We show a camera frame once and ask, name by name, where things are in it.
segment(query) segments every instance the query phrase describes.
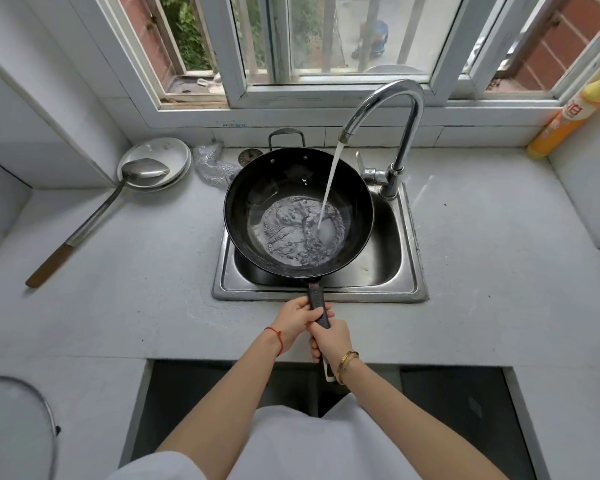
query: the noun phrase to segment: gold bangle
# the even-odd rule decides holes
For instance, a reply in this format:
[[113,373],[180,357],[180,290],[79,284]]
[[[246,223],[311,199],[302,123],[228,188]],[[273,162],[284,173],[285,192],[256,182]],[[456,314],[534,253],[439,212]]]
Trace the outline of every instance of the gold bangle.
[[338,364],[338,370],[337,370],[337,374],[336,374],[336,380],[338,381],[338,384],[340,384],[340,385],[344,385],[344,382],[342,382],[340,380],[340,376],[342,375],[342,373],[344,371],[347,370],[347,367],[349,366],[349,364],[347,363],[347,361],[348,361],[349,357],[352,356],[352,355],[353,355],[354,358],[355,357],[360,358],[360,354],[358,352],[356,352],[355,350],[350,350],[349,352],[347,352],[346,354],[343,355],[342,360]]

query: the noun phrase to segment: black handle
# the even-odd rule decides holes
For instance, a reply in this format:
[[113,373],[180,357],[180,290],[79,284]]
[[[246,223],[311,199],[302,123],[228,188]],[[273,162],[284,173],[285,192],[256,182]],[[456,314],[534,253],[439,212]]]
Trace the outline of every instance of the black handle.
[[[309,304],[311,304],[312,310],[315,310],[320,306],[322,307],[322,316],[315,322],[322,327],[330,328],[331,325],[329,324],[329,317],[327,316],[327,307],[324,305],[324,292],[322,291],[320,283],[309,283],[309,290],[307,290],[306,295],[309,297]],[[327,382],[334,382],[336,376],[331,370],[331,366],[327,362],[327,359],[325,359],[324,354],[322,354],[322,367],[324,368],[324,377],[327,379]]]
[[277,136],[279,134],[289,134],[289,133],[297,133],[297,134],[299,134],[302,137],[302,146],[306,146],[306,143],[304,142],[304,133],[302,133],[302,131],[297,130],[295,128],[280,128],[279,130],[273,131],[269,135],[269,151],[270,152],[273,151],[273,146],[271,144],[271,137],[272,136]]

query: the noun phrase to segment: window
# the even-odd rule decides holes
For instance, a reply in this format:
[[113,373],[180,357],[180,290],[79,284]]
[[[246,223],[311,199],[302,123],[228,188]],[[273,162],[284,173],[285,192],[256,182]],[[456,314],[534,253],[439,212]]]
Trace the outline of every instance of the window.
[[99,3],[158,109],[354,107],[400,77],[554,107],[600,69],[600,0]]

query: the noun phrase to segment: shirt sleeve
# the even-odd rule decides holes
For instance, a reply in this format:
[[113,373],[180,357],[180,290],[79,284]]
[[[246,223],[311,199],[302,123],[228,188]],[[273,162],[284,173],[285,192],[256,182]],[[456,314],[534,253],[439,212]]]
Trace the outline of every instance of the shirt sleeve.
[[161,451],[132,461],[107,480],[206,480],[193,461],[176,451]]

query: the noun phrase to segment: black wok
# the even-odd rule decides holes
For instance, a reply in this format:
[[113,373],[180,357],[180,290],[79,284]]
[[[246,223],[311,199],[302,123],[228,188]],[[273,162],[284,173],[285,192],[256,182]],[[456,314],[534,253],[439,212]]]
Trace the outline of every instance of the black wok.
[[[284,128],[279,132],[296,132]],[[236,249],[250,262],[272,274],[304,280],[312,309],[322,306],[324,293],[321,277],[336,272],[355,259],[371,235],[374,206],[367,185],[360,175],[344,161],[339,161],[331,184],[328,203],[341,217],[344,233],[334,254],[319,264],[293,266],[272,257],[254,228],[264,212],[282,199],[292,196],[322,201],[327,186],[333,156],[313,148],[280,148],[265,153],[244,167],[233,179],[224,200],[224,224]],[[305,220],[288,227],[292,232],[307,233]],[[329,328],[326,309],[317,322]],[[322,359],[328,381],[335,380]]]

